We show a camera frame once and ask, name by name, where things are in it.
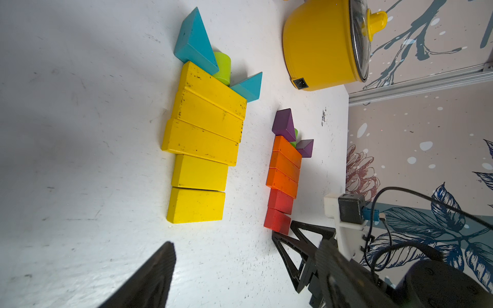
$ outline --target yellow cooking pot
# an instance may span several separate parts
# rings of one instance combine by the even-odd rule
[[[282,44],[291,82],[315,91],[368,77],[373,34],[387,14],[372,14],[366,0],[308,0],[284,25]]]

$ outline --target wooden block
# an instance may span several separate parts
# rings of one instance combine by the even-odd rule
[[[220,82],[229,86],[231,81],[231,58],[227,54],[223,54],[219,51],[214,51],[214,56],[216,57],[219,71],[213,76]]]
[[[296,135],[296,140],[298,140],[298,130],[297,129],[294,129],[294,134]],[[296,147],[296,141],[292,141],[290,142],[290,144],[294,147]]]
[[[173,187],[166,219],[174,224],[221,220],[225,197],[220,191]]]
[[[298,184],[275,168],[269,168],[266,185],[270,188],[279,189],[293,199],[296,199]]]
[[[252,102],[260,98],[260,86],[262,85],[262,72],[248,77],[247,79],[231,86],[236,93],[240,94],[246,101]]]
[[[187,62],[181,70],[178,92],[183,89],[231,113],[242,121],[245,120],[247,100],[192,62]]]
[[[288,235],[291,218],[276,209],[268,208],[265,215],[264,227]]]
[[[296,150],[302,157],[311,157],[313,151],[313,139],[301,140],[296,144]]]
[[[236,166],[238,157],[236,142],[177,119],[170,119],[167,122],[161,149],[228,166]]]
[[[272,132],[276,136],[284,136],[287,141],[296,141],[291,109],[278,110],[276,112],[276,117],[272,124]]]
[[[177,155],[171,185],[224,191],[228,177],[228,165],[189,155]]]
[[[242,120],[187,90],[176,94],[171,117],[237,143],[242,140]]]
[[[276,136],[272,151],[281,152],[296,167],[301,168],[301,154],[283,136]]]
[[[300,178],[300,169],[280,152],[272,152],[269,168],[276,168],[284,173],[284,175],[287,175],[290,179],[298,183]]]
[[[294,199],[278,189],[271,189],[267,207],[274,208],[280,212],[291,215]]]
[[[198,8],[195,8],[181,24],[175,56],[184,63],[192,61],[211,75],[219,71]]]

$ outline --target blue connector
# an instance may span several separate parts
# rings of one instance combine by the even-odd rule
[[[370,220],[371,208],[364,207],[362,213],[364,220]],[[379,215],[380,211],[378,211],[377,209],[373,210],[373,221],[380,221]]]

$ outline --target yellow block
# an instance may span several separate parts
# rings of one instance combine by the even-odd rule
[[[190,61],[181,70],[178,92],[183,89],[245,120],[247,100]]]
[[[173,187],[166,219],[174,224],[221,220],[225,197],[220,191]]]
[[[176,94],[172,117],[238,143],[242,140],[242,120],[187,90]]]
[[[228,177],[228,165],[189,155],[177,155],[171,185],[224,191]]]
[[[180,120],[170,119],[164,132],[163,151],[187,154],[236,166],[238,144]]]

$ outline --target wallpaper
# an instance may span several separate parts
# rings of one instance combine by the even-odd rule
[[[491,0],[368,0],[386,11],[387,27],[375,34],[366,83],[348,93],[436,75],[493,61]]]
[[[351,107],[346,190],[371,201],[386,186],[410,188],[493,223],[492,96],[493,82],[485,82]],[[376,206],[393,243],[430,245],[493,293],[492,231],[403,192],[385,192]],[[382,228],[373,234],[370,260],[389,245]],[[395,251],[381,278],[397,284],[423,258],[412,247]]]

